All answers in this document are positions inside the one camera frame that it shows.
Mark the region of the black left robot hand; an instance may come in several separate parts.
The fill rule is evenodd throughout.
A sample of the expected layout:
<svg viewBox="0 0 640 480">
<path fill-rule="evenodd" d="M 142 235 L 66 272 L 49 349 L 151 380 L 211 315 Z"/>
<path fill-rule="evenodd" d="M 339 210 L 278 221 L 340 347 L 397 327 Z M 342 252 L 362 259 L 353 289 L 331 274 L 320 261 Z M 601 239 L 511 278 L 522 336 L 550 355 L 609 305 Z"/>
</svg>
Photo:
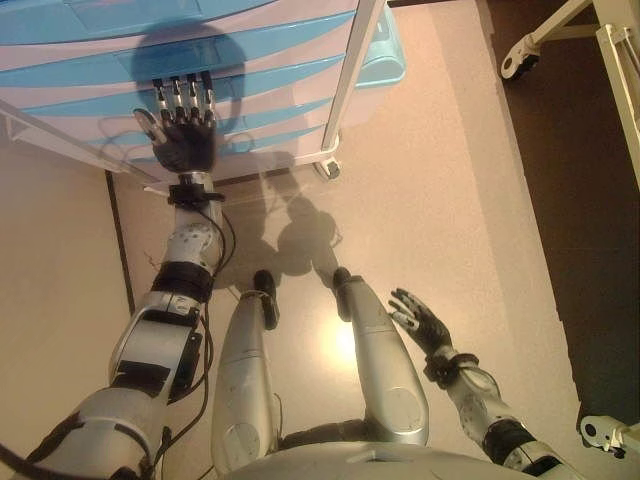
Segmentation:
<svg viewBox="0 0 640 480">
<path fill-rule="evenodd" d="M 184 174 L 207 172 L 216 158 L 215 96 L 210 73 L 153 81 L 159 109 L 153 115 L 137 108 L 133 117 L 151 141 L 154 155 L 166 170 Z"/>
</svg>

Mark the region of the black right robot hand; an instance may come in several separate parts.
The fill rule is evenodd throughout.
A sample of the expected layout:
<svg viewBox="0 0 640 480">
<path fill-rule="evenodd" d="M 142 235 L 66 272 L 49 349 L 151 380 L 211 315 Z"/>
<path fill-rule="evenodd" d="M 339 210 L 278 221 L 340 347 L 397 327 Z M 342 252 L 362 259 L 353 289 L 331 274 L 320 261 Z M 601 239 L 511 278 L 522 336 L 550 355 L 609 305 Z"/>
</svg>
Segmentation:
<svg viewBox="0 0 640 480">
<path fill-rule="evenodd" d="M 402 288 L 391 292 L 390 316 L 400 326 L 428 359 L 451 359 L 454 348 L 446 325 L 417 296 Z"/>
</svg>

